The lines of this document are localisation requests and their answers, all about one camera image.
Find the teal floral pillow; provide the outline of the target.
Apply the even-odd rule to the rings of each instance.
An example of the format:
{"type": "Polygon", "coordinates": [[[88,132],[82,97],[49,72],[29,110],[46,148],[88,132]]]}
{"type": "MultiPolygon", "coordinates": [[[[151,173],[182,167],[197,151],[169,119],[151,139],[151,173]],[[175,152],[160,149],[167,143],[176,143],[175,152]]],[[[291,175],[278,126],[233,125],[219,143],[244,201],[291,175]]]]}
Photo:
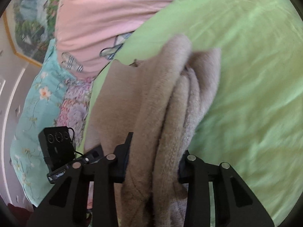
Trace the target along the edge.
{"type": "Polygon", "coordinates": [[[44,128],[55,125],[67,91],[66,82],[70,79],[70,73],[58,63],[55,40],[51,40],[42,68],[26,96],[10,148],[17,178],[34,206],[38,206],[53,187],[47,179],[49,170],[38,135],[44,128]]]}

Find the pink heart-pattern quilt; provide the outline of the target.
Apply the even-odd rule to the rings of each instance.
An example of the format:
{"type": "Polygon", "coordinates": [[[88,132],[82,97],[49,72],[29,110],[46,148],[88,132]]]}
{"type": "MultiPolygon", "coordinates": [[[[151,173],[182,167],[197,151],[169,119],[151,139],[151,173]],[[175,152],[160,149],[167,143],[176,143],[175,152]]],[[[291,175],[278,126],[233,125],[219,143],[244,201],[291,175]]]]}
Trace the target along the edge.
{"type": "Polygon", "coordinates": [[[97,76],[129,36],[173,0],[60,0],[58,61],[75,77],[97,76]]]}

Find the gold-framed landscape painting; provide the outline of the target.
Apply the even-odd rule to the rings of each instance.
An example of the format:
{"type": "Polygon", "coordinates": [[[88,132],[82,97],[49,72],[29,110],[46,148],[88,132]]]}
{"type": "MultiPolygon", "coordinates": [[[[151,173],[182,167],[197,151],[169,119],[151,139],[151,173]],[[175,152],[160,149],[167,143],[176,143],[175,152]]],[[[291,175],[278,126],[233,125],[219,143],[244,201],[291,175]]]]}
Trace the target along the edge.
{"type": "Polygon", "coordinates": [[[54,39],[60,0],[11,0],[4,12],[6,33],[13,52],[35,65],[42,65],[54,39]]]}

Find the green bed sheet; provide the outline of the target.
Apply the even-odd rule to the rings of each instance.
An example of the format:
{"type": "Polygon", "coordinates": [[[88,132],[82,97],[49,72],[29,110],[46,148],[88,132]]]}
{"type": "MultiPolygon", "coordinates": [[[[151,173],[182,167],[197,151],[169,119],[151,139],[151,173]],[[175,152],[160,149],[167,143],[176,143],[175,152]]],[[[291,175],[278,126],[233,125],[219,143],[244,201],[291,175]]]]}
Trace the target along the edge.
{"type": "Polygon", "coordinates": [[[275,225],[302,193],[302,20],[290,0],[176,0],[117,54],[157,52],[183,32],[196,49],[220,47],[218,94],[190,150],[230,162],[275,225]]]}

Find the floral ruffled pillow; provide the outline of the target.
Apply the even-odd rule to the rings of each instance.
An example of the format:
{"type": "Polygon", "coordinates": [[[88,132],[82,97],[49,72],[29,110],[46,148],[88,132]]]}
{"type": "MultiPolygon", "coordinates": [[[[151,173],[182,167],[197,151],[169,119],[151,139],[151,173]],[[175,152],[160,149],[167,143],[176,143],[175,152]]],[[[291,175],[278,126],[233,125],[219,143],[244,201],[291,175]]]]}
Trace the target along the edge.
{"type": "Polygon", "coordinates": [[[84,126],[89,111],[92,87],[95,78],[68,79],[64,82],[67,90],[60,105],[60,113],[54,126],[72,128],[74,145],[79,148],[84,136],[84,126]]]}

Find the beige knit sweater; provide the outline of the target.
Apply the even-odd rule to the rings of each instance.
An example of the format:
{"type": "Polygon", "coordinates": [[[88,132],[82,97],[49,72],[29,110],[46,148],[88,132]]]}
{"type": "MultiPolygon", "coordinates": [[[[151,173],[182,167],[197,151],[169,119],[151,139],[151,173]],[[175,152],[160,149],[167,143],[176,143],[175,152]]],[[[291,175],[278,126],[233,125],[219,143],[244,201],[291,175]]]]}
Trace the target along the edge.
{"type": "Polygon", "coordinates": [[[152,58],[110,64],[90,113],[84,150],[105,154],[133,134],[125,181],[116,187],[121,226],[182,226],[187,189],[178,168],[220,79],[221,51],[194,52],[185,35],[152,58]]]}

